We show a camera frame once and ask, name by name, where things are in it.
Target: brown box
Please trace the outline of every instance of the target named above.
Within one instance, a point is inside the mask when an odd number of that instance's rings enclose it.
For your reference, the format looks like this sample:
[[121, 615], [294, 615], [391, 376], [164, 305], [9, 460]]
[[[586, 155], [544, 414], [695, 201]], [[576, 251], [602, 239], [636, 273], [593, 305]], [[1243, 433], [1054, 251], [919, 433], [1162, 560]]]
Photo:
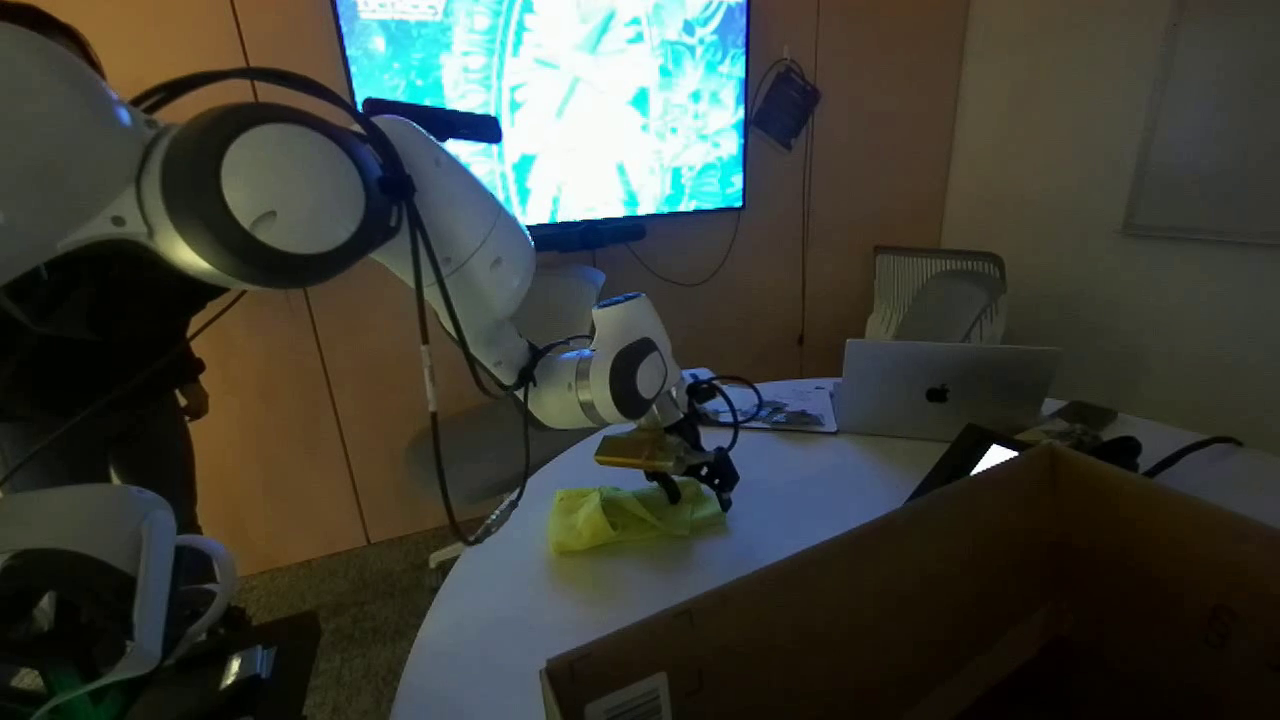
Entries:
[[1036, 449], [552, 656], [582, 717], [1280, 717], [1280, 533]]

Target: silver laptop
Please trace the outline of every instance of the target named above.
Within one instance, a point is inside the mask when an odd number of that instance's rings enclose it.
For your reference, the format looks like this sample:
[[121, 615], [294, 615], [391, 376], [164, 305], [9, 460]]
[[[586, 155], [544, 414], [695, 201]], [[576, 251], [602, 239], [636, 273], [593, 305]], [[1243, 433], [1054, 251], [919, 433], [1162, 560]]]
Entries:
[[949, 442], [966, 424], [1042, 414], [1062, 351], [1045, 344], [845, 340], [837, 429]]

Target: white table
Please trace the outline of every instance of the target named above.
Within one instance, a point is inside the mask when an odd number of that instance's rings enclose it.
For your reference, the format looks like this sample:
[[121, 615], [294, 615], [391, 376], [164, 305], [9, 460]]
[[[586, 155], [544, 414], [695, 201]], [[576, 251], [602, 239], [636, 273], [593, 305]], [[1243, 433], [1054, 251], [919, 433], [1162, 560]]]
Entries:
[[[1119, 418], [1117, 433], [1146, 434], [1146, 466], [1195, 439], [1147, 418]], [[725, 528], [659, 546], [552, 555], [544, 528], [558, 487], [648, 485], [639, 472], [602, 466], [597, 439], [541, 466], [509, 528], [455, 560], [405, 665], [398, 720], [536, 720], [550, 656], [900, 507], [943, 451], [913, 439], [746, 433]], [[1166, 485], [1280, 528], [1273, 457], [1210, 449]]]

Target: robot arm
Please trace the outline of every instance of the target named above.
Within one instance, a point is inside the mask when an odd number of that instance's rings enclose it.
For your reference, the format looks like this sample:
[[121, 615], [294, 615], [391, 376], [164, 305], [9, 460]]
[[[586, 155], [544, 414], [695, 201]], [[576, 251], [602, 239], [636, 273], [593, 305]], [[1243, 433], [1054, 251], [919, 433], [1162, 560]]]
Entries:
[[121, 102], [66, 47], [3, 22], [0, 93], [19, 102], [0, 117], [0, 283], [100, 239], [224, 289], [309, 289], [375, 254], [541, 424], [636, 424], [606, 462], [693, 472], [730, 499], [737, 472], [699, 449], [652, 305], [597, 300], [593, 273], [541, 274], [516, 215], [423, 129], [364, 117], [354, 131], [285, 102], [160, 129], [143, 117], [155, 93]]

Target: yellow sponge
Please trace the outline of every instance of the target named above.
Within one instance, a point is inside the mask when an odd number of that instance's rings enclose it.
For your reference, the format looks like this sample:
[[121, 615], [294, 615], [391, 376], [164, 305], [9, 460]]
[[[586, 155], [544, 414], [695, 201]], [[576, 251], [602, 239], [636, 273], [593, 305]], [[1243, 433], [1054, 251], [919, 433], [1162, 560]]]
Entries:
[[550, 515], [558, 550], [593, 550], [619, 540], [687, 534], [721, 519], [715, 494], [695, 481], [675, 481], [679, 505], [659, 487], [560, 487]]

